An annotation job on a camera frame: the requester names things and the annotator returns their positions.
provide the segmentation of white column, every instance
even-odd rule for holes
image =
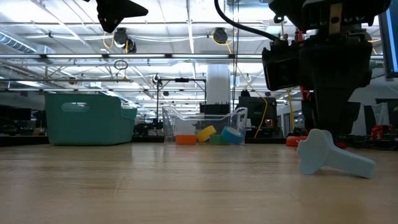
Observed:
[[[226,104],[231,101],[231,78],[228,64],[207,65],[207,104]]]

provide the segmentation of blue tape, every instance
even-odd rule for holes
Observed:
[[[241,144],[243,141],[243,134],[231,127],[224,127],[221,137],[230,144]]]

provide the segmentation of teal plastic bin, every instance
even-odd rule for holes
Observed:
[[[108,146],[129,142],[137,109],[122,109],[105,95],[48,94],[45,110],[49,141],[58,146]]]

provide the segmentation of wooden table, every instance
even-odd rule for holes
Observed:
[[[302,175],[283,145],[0,149],[0,223],[398,223],[398,152],[375,178]]]

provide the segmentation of transparent container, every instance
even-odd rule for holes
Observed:
[[[238,108],[227,115],[181,114],[173,106],[162,107],[162,112],[165,144],[244,144],[247,108]],[[212,130],[211,134],[201,139],[206,128]],[[232,141],[225,132],[239,135],[241,141]]]

